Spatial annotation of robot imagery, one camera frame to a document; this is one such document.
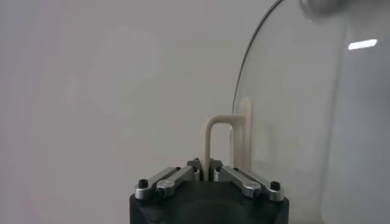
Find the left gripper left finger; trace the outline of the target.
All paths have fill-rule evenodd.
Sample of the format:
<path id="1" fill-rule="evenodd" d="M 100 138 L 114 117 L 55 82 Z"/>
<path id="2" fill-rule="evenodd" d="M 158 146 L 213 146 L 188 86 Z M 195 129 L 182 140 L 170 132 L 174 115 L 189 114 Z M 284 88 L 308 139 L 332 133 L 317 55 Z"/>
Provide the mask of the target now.
<path id="1" fill-rule="evenodd" d="M 158 174 L 138 180 L 134 190 L 134 197 L 138 200 L 148 200 L 155 194 L 170 197 L 185 181 L 201 180 L 200 159 L 190 160 L 183 167 L 167 167 Z"/>

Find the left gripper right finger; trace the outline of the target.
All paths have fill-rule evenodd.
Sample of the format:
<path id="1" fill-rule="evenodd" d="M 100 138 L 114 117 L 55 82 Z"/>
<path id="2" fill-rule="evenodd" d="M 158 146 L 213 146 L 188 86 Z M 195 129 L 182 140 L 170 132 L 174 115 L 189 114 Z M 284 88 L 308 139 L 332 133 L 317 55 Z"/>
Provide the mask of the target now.
<path id="1" fill-rule="evenodd" d="M 219 160 L 210 160 L 210 178 L 213 181 L 231 182 L 248 198 L 264 196 L 269 201 L 284 200 L 284 189 L 280 182 L 269 181 L 237 167 L 224 166 Z"/>

